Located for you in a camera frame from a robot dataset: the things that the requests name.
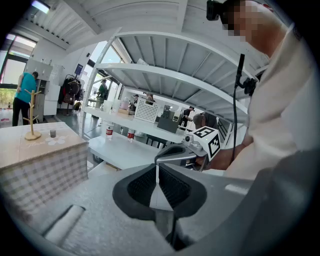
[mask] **wooden mug tree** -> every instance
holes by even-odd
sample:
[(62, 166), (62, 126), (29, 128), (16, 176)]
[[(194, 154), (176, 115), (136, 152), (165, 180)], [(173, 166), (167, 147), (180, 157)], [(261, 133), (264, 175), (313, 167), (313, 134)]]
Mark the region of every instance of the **wooden mug tree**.
[(30, 122), (30, 126), (31, 126), (31, 131), (28, 131), (24, 138), (28, 141), (33, 141), (36, 140), (38, 138), (41, 137), (41, 133), (39, 131), (34, 131), (34, 120), (38, 117), (38, 115), (33, 118), (33, 114), (34, 114), (34, 99), (35, 99), (35, 95), (41, 93), (41, 91), (38, 91), (35, 93), (35, 90), (32, 90), (32, 92), (28, 91), (27, 89), (24, 89), (28, 94), (31, 95), (31, 100), (30, 100), (30, 119), (27, 118), (23, 118), (24, 120), (27, 120)]

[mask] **ceiling light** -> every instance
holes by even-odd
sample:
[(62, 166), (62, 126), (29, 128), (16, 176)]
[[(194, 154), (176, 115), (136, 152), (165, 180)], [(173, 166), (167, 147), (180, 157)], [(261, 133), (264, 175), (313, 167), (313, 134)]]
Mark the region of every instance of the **ceiling light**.
[(50, 6), (40, 0), (33, 1), (31, 5), (34, 6), (35, 8), (38, 8), (40, 11), (44, 12), (45, 14), (47, 14), (50, 10)]

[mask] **headset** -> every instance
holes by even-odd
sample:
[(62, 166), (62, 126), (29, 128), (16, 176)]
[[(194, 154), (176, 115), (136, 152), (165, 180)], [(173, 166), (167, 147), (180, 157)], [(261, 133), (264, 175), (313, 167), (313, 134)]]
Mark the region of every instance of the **headset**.
[[(208, 21), (217, 21), (220, 17), (223, 25), (228, 25), (228, 9), (233, 5), (237, 0), (227, 0), (224, 3), (220, 3), (214, 0), (208, 0), (206, 2), (206, 19)], [(250, 97), (253, 95), (256, 88), (256, 80), (254, 78), (247, 78), (243, 84), (240, 82), (240, 78), (242, 75), (242, 69), (245, 62), (245, 55), (240, 55), (239, 65), (235, 76), (234, 83), (234, 91), (233, 91), (233, 115), (234, 115), (234, 129), (233, 129), (233, 150), (230, 164), (235, 159), (236, 152), (236, 140), (237, 140), (237, 108), (236, 108), (236, 90), (237, 87), (241, 87), (244, 89), (244, 94), (249, 95)]]

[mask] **checkered tablecloth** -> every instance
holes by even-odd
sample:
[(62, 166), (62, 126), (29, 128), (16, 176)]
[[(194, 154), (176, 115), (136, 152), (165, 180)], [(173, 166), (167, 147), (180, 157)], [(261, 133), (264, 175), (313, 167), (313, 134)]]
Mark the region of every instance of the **checkered tablecloth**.
[(88, 179), (87, 155), (88, 143), (82, 142), (2, 168), (6, 205), (29, 222), (48, 201)]

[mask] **black chair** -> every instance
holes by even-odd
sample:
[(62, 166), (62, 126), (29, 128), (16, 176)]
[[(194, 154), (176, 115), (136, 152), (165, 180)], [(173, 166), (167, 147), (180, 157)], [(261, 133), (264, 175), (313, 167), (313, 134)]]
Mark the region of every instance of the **black chair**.
[(156, 147), (157, 149), (159, 148), (160, 143), (163, 144), (162, 148), (164, 148), (166, 146), (166, 143), (168, 142), (167, 140), (165, 140), (163, 138), (158, 138), (158, 137), (155, 137), (155, 136), (152, 136), (152, 135), (149, 135), (149, 134), (147, 134), (146, 136), (147, 136), (147, 140), (146, 140), (145, 144), (148, 144), (149, 139), (151, 140), (151, 146), (154, 143), (154, 141), (158, 142), (158, 146)]

